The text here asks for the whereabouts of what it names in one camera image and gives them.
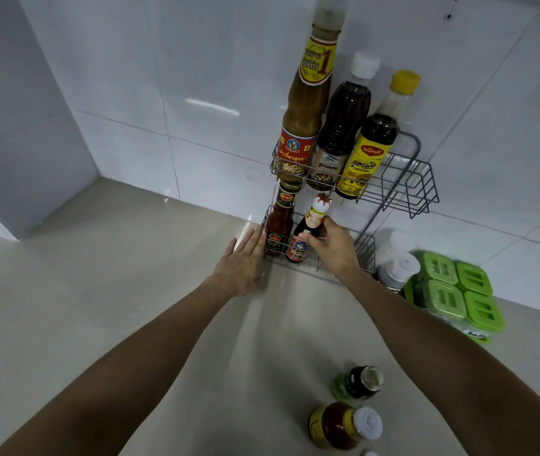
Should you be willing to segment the person's right hand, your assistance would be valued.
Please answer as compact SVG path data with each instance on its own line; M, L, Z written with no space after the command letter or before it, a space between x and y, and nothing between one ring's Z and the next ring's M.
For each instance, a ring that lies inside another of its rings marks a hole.
M337 224L328 215L324 217L322 226L325 228L323 251L316 253L324 267L342 283L362 273L349 229Z

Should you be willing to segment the person's left hand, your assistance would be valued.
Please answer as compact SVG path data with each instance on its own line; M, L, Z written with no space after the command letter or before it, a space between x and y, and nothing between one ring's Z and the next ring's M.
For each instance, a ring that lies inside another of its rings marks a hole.
M224 251L209 277L213 287L228 299L243 297L253 291L265 244L266 232L261 225L249 229L240 241L237 240L232 256L225 256Z

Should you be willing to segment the small dark sauce bottle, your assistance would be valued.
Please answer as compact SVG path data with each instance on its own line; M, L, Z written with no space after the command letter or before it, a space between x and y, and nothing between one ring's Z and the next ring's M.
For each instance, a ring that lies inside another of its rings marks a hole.
M332 198L328 194L318 193L303 219L296 226L293 235L289 238L286 246L286 259L293 263L302 262L309 250L309 244L299 238L299 234L307 233L313 237L320 236L321 225L329 207Z

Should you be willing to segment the person's right forearm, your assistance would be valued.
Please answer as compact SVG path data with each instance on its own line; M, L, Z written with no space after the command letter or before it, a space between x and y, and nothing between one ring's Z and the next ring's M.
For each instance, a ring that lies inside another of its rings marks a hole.
M356 263L333 270L469 456L540 456L540 396L480 345Z

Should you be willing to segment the person's left forearm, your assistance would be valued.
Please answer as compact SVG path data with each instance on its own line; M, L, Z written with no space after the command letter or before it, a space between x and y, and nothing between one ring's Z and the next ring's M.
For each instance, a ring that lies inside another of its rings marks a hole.
M209 276L68 384L0 445L0 456L118 456L234 294Z

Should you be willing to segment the red chili sauce bottle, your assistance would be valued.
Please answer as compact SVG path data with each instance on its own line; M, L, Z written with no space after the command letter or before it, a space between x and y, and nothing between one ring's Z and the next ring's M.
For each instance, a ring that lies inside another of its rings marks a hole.
M280 180L272 211L265 222L267 256L279 257L288 244L294 224L296 196L303 186L303 181Z

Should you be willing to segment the dark sauce bottle yellow cap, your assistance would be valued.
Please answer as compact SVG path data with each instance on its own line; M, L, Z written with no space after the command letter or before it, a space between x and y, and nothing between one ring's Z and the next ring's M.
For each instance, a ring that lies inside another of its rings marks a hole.
M387 95L360 129L353 152L335 186L336 195L353 200L366 190L373 174L394 145L403 107L420 82L420 75L412 70L401 69L394 73Z

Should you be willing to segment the dark sauce bottle white cap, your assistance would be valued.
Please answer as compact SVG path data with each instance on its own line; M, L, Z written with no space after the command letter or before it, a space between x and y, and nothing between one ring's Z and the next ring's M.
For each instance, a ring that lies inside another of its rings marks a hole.
M320 130L308 170L308 185L316 191L330 191L339 180L353 150L357 131L372 102L369 83L380 69L379 56L356 52L350 74L329 100L325 124Z

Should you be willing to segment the green lidded seasoning container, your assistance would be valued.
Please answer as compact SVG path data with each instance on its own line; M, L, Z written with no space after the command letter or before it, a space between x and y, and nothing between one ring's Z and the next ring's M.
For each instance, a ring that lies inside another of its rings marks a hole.
M490 344L492 337L505 329L505 319L494 297L465 291L466 317L460 331L480 345Z
M456 287L460 291L463 293L472 291L488 297L494 295L489 277L482 268L463 261L455 261L455 269L458 279Z
M421 266L418 280L437 280L453 285L458 283L455 263L449 257L427 250L418 250L414 255Z
M466 318L463 294L453 284L423 280L413 285L415 305L448 322Z

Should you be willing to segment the tall brown sauce bottle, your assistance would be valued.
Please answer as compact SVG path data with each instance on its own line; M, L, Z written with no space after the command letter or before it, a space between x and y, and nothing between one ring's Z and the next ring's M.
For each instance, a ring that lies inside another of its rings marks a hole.
M284 182L302 182L329 101L337 44L347 0L317 0L312 29L288 94L274 172Z

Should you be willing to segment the green label dark bottle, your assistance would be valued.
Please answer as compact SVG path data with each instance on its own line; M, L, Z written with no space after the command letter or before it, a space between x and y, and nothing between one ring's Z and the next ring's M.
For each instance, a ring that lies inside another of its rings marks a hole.
M367 401L383 388L384 383L384 374L378 367L356 366L335 376L333 396L345 404Z

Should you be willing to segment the red sauce bottle white cap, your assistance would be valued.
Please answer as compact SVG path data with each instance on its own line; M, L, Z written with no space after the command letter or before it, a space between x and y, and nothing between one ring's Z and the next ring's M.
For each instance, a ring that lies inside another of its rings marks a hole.
M378 440L383 428L373 408L341 402L316 407L308 418L309 437L320 449L351 451L363 442Z

